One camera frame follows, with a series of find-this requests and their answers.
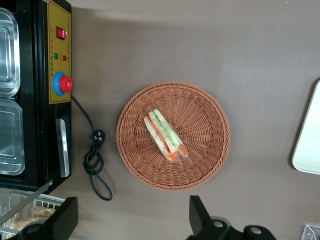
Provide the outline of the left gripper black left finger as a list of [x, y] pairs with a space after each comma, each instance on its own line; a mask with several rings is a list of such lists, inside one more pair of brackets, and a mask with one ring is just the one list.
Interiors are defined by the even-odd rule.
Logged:
[[68, 197], [44, 223], [26, 226], [13, 240], [68, 240], [78, 225], [78, 198]]

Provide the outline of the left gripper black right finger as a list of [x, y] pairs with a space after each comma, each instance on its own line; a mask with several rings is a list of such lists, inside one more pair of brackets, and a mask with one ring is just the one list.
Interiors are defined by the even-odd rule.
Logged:
[[189, 240], [274, 240], [265, 227], [248, 225], [243, 231], [232, 227], [222, 218], [211, 218], [198, 195], [189, 197], [189, 223], [193, 234]]

